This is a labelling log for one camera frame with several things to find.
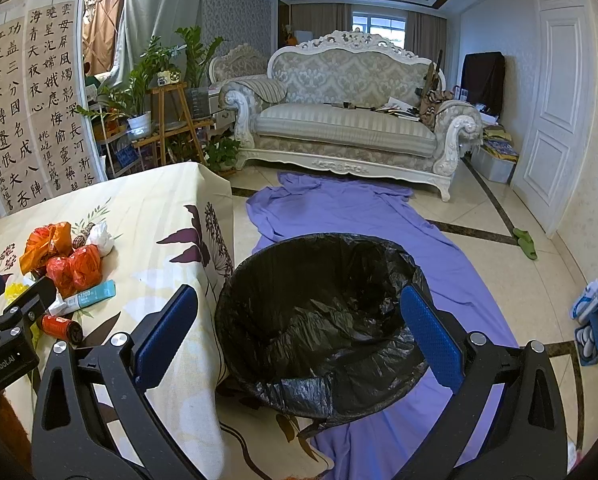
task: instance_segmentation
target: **black plastic bag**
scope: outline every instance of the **black plastic bag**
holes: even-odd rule
[[[405,396],[428,364],[400,314],[410,283],[430,297],[403,248],[353,234],[314,234],[250,256],[216,310],[230,373],[247,393],[321,430]]]

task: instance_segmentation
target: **plastic storage box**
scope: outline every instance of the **plastic storage box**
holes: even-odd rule
[[[480,146],[472,153],[472,167],[492,182],[507,184],[514,165],[515,162],[496,158]]]

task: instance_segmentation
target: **striped seat cushion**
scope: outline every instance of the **striped seat cushion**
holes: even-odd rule
[[[329,105],[289,103],[266,108],[256,118],[256,130],[267,136],[426,157],[432,156],[436,147],[434,133],[422,123]]]

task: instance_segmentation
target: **floral tablecloth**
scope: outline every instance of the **floral tablecloth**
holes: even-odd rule
[[[162,309],[183,283],[199,298],[197,318],[161,384],[147,393],[186,455],[208,479],[282,479],[316,476],[332,461],[295,438],[307,421],[279,415],[228,387],[214,329],[214,309],[234,261],[232,193],[226,180],[189,162],[138,173],[56,197],[0,219],[0,274],[21,282],[18,257],[36,227],[60,221],[75,229],[106,220],[116,237],[103,258],[104,280],[116,296],[74,314],[86,336],[101,344],[131,332],[146,314]],[[6,306],[0,298],[0,314]],[[43,335],[39,373],[21,378],[6,397],[31,433],[38,385],[54,339]],[[110,404],[97,387],[102,404]],[[114,410],[102,410],[126,458],[137,460]]]

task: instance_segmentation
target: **calligraphy scroll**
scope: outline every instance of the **calligraphy scroll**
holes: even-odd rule
[[[104,179],[82,104],[79,0],[0,6],[0,217]]]

